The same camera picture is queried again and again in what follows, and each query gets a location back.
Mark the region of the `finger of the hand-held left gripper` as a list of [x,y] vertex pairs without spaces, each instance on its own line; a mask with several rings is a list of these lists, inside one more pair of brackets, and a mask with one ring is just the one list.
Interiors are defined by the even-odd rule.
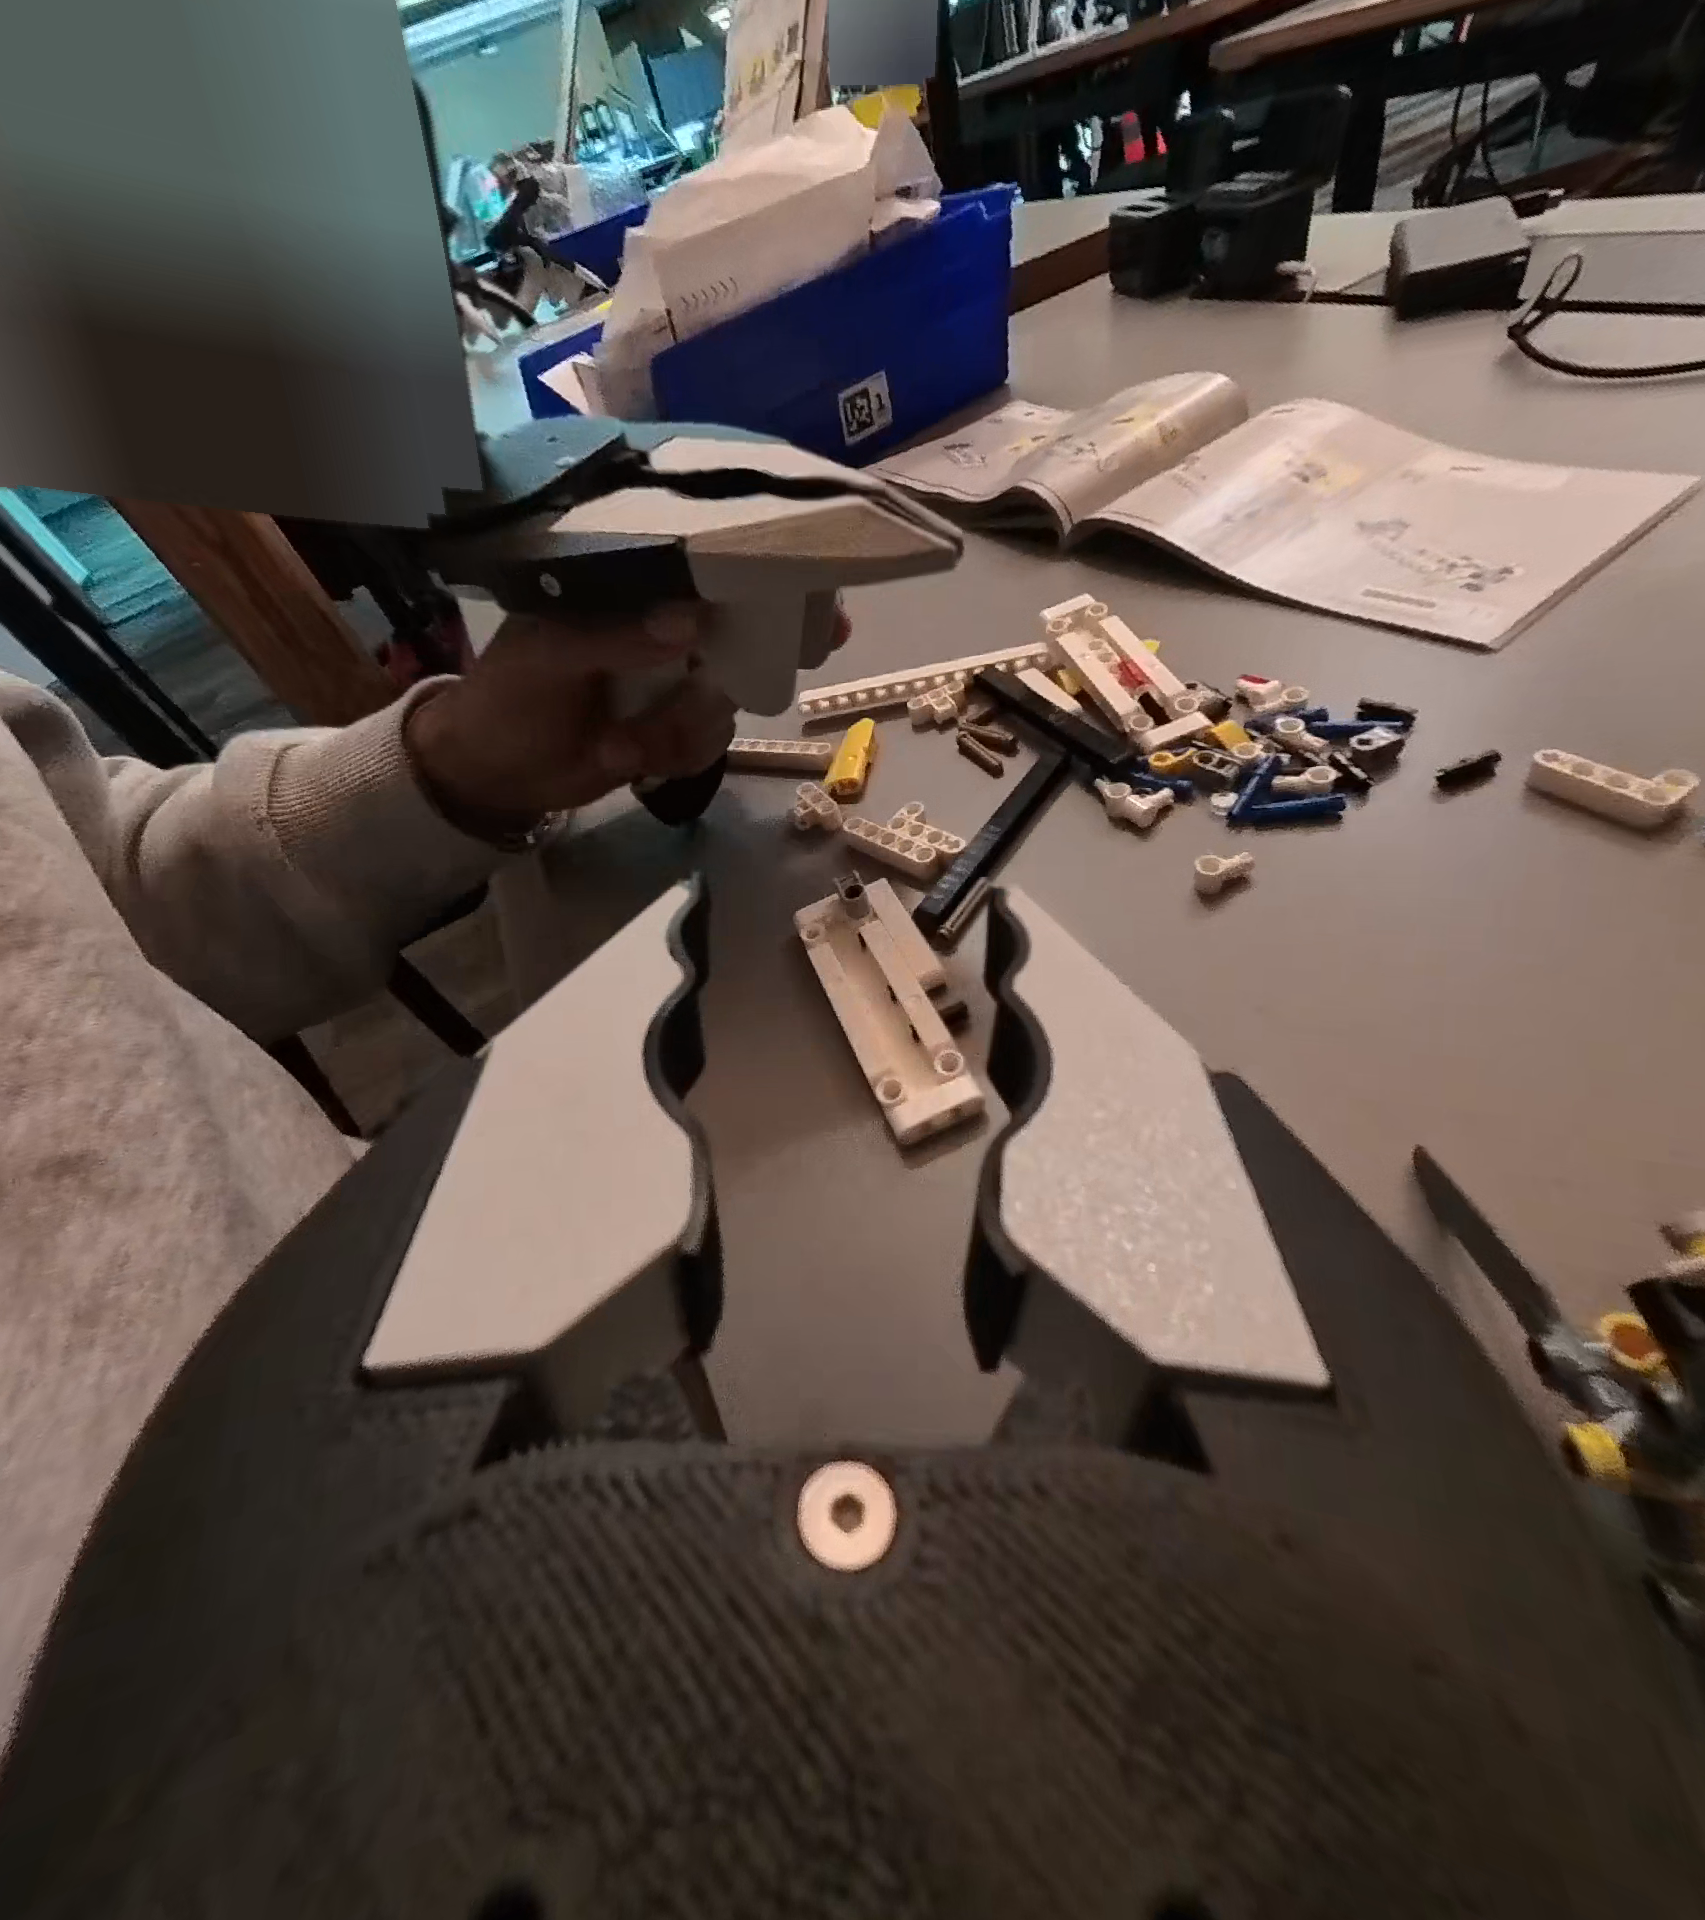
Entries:
[[694,500],[631,488],[552,519],[552,605],[700,605],[700,664],[734,707],[779,713],[828,652],[849,588],[954,569],[960,531],[887,488]]
[[806,447],[719,429],[628,429],[626,444],[662,474],[752,474],[781,482],[823,482],[842,488],[885,488],[863,468],[842,466]]

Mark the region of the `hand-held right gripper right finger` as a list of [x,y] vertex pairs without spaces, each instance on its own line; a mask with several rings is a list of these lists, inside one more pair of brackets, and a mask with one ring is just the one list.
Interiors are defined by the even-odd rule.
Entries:
[[985,1373],[1156,1447],[1189,1394],[1328,1408],[1335,1377],[1201,1051],[1016,885],[985,905],[1004,1117],[975,1189],[963,1323]]

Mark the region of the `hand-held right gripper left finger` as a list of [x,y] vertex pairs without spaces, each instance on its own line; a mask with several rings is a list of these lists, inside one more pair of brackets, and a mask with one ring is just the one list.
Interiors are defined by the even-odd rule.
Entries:
[[512,1379],[581,1427],[719,1331],[711,898],[666,885],[485,1047],[359,1355],[375,1385]]

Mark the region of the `white lego assembly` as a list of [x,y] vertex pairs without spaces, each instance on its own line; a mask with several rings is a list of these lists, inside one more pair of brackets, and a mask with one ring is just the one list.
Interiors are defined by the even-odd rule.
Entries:
[[792,923],[891,1137],[914,1148],[979,1119],[956,1033],[966,1008],[893,885],[838,875]]

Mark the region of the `person's left forearm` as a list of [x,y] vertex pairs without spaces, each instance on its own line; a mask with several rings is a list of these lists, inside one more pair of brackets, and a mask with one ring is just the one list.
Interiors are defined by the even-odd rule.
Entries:
[[260,1045],[367,999],[506,857],[440,814],[407,753],[451,687],[161,770],[100,753],[0,671],[0,983],[88,1008],[166,980]]

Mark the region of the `white lego T-beam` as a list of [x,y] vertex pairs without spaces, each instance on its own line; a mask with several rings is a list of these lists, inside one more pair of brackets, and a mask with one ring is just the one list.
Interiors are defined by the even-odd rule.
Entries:
[[850,855],[922,893],[969,845],[965,835],[933,823],[917,802],[898,807],[882,822],[847,811],[838,823],[838,837]]

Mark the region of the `long black lego beam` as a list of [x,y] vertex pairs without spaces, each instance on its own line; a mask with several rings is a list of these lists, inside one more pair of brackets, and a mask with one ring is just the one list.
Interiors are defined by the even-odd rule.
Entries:
[[933,945],[947,948],[960,928],[960,910],[982,899],[1008,855],[1069,782],[1072,761],[1064,751],[1046,751],[1021,776],[986,822],[951,857],[935,883],[913,907],[913,926]]

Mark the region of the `dark lego model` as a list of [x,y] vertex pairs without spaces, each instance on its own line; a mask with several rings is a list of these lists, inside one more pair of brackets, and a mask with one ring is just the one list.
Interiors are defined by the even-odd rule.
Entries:
[[1666,1260],[1628,1304],[1577,1323],[1465,1188],[1419,1145],[1410,1170],[1432,1218],[1510,1309],[1536,1377],[1568,1415],[1568,1471],[1626,1497],[1651,1582],[1672,1620],[1705,1609],[1705,1211],[1660,1223]]

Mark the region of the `white bent lego beam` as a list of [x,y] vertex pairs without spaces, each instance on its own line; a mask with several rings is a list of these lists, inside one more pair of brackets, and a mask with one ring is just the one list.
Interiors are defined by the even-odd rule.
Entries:
[[1698,785],[1700,777],[1690,770],[1640,776],[1560,747],[1541,747],[1527,771],[1531,794],[1638,834],[1680,820]]

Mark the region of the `blue plastic bin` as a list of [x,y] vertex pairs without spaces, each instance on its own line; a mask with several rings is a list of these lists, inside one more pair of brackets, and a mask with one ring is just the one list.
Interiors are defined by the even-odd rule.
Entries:
[[1008,382],[1008,181],[653,359],[661,419],[741,428],[861,468]]
[[[550,248],[559,262],[598,275],[613,288],[623,275],[625,236],[641,228],[651,203],[641,201],[598,222],[552,236]],[[588,294],[583,304],[535,332],[518,351],[518,374],[524,388],[528,415],[556,419],[577,414],[577,382],[553,388],[546,374],[590,356],[601,339],[610,291]]]

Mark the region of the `white paper bags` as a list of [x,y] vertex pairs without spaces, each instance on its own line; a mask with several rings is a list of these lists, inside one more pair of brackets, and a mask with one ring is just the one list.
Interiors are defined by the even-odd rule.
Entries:
[[935,216],[943,181],[914,120],[869,125],[847,106],[728,149],[673,181],[625,232],[623,269],[590,367],[588,409],[654,419],[654,359],[827,275]]

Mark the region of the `white and yellow cardboard box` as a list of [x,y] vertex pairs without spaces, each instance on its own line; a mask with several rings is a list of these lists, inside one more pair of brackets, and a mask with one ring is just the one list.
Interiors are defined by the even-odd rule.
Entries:
[[827,1],[724,4],[721,155],[782,138],[828,98]]

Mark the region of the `person's grey sweatshirt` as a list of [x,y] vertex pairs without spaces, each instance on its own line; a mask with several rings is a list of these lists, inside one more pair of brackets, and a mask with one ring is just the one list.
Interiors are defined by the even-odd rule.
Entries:
[[0,857],[0,1754],[146,1415],[348,1164],[294,1080],[144,959],[69,847]]

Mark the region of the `wooden post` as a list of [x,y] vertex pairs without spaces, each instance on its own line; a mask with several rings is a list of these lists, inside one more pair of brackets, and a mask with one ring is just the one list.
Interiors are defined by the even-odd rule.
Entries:
[[107,500],[297,721],[345,726],[395,699],[384,666],[269,516],[120,494]]

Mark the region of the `black metal frame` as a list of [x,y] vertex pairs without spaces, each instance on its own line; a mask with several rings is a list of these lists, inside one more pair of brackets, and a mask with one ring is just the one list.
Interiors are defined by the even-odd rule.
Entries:
[[23,567],[2,554],[0,629],[134,756],[166,768],[216,756],[216,742],[141,667],[112,641],[88,635]]

